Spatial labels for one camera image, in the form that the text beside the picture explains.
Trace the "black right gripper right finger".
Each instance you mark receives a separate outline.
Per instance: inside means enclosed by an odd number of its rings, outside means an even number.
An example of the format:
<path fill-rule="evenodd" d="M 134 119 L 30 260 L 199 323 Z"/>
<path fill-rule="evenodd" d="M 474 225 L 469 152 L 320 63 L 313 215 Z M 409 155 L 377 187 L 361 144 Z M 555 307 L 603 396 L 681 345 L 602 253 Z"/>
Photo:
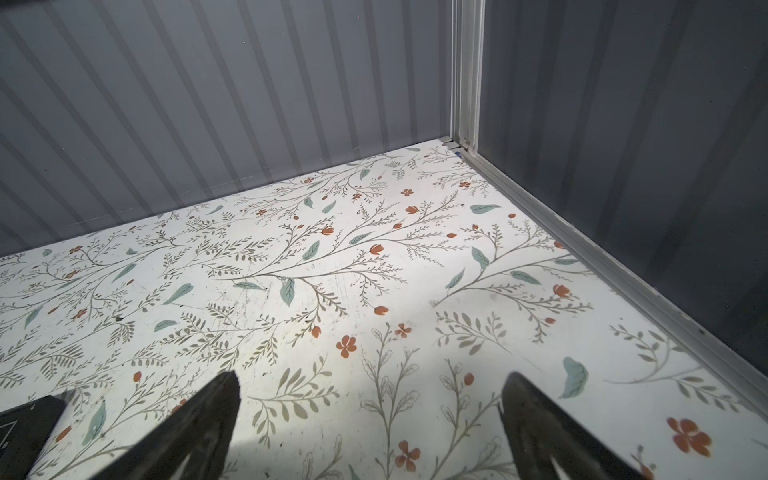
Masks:
<path fill-rule="evenodd" d="M 505 380 L 501 422 L 521 479 L 641 479 L 520 372 Z"/>

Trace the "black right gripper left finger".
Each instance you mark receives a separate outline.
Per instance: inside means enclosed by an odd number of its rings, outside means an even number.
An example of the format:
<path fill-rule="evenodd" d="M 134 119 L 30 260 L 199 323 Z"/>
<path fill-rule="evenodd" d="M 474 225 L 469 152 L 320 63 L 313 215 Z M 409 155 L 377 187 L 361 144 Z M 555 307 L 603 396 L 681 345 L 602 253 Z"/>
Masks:
<path fill-rule="evenodd" d="M 96 479 L 218 479 L 240 406 L 233 371 L 218 374 Z"/>

